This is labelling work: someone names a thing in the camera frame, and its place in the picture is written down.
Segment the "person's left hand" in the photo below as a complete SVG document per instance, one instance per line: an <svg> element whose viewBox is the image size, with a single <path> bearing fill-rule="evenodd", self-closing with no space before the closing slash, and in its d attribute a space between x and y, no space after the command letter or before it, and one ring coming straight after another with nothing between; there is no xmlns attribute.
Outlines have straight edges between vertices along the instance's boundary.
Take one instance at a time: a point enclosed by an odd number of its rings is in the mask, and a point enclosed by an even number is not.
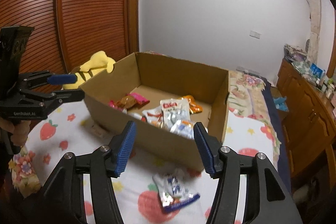
<svg viewBox="0 0 336 224"><path fill-rule="evenodd" d="M11 133L11 141L15 146L24 146L30 132L30 121L21 121L14 125L10 121L1 118L1 129Z"/></svg>

